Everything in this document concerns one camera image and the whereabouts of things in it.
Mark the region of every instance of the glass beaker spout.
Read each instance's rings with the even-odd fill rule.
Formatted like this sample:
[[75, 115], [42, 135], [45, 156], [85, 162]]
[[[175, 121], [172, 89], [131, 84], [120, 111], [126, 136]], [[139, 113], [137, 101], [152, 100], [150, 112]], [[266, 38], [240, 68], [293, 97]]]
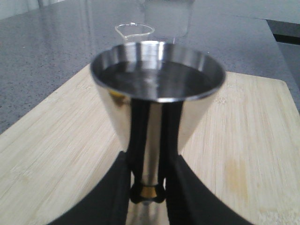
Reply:
[[124, 43], [150, 40], [150, 35], [154, 32], [153, 27], [136, 22], [123, 23], [114, 28], [121, 35]]

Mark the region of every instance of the jigger rim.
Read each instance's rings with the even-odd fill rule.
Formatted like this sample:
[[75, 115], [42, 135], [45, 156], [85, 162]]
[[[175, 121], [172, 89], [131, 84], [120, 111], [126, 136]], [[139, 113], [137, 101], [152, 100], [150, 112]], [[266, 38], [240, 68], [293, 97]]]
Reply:
[[[212, 80], [212, 88], [192, 96], [184, 97], [140, 97], [113, 87], [99, 78], [100, 73], [110, 66], [122, 62], [160, 61], [179, 63], [204, 73]], [[179, 44], [161, 41], [128, 42], [113, 46], [98, 54], [90, 64], [90, 72], [95, 83], [129, 98], [157, 102], [172, 103], [199, 100], [217, 92], [226, 80], [226, 72], [219, 62], [211, 56]]]

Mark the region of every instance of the speckled countertop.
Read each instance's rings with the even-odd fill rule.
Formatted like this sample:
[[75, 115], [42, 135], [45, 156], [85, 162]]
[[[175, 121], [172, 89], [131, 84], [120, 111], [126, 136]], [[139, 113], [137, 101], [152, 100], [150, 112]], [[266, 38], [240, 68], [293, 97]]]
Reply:
[[153, 39], [201, 50], [228, 71], [287, 83], [300, 92], [265, 19], [300, 23], [300, 2], [66, 0], [0, 20], [0, 133], [104, 49], [121, 42], [114, 26], [155, 27]]

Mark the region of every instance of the bamboo cutting board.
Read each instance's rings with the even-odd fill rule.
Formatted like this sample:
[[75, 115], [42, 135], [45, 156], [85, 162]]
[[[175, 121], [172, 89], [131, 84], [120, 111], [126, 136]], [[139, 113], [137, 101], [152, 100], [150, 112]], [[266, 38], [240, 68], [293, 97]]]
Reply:
[[[183, 157], [249, 221], [298, 225], [299, 134], [283, 81], [228, 72]], [[120, 150], [86, 66], [0, 136], [0, 225], [50, 222], [98, 183]]]

